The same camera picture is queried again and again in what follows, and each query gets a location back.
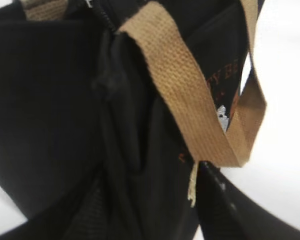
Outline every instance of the strap loop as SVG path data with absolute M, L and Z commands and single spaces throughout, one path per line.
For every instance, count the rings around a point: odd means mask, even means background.
M 255 0 L 241 3 L 253 58 L 258 6 Z M 205 77 L 163 6 L 149 2 L 119 31 L 127 32 L 141 48 L 153 82 L 193 159 L 218 167 L 239 167 L 247 162 L 266 109 L 257 78 L 250 75 L 230 127 L 224 133 Z

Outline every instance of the black fabric bag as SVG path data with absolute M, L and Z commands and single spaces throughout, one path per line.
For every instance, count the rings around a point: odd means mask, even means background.
M 0 240 L 191 240 L 199 222 L 208 240 L 260 239 L 242 210 L 216 220 L 230 193 L 211 165 L 190 206 L 182 135 L 139 47 L 113 33 L 145 2 L 89 3 L 69 1 L 61 21 L 26 21 L 19 1 L 0 9 L 0 185 L 29 219 Z M 240 2 L 161 3 L 230 117 L 248 47 Z M 263 239 L 292 239 L 282 226 Z

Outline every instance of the canvas strap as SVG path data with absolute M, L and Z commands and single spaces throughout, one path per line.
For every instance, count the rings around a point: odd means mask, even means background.
M 257 0 L 241 0 L 241 4 L 253 59 L 258 4 Z M 127 32 L 141 48 L 153 82 L 194 161 L 209 161 L 217 167 L 239 167 L 246 163 L 266 109 L 256 75 L 250 74 L 230 127 L 224 133 L 205 76 L 162 5 L 149 2 L 119 31 Z
M 20 0 L 26 19 L 29 21 L 61 20 L 68 0 Z

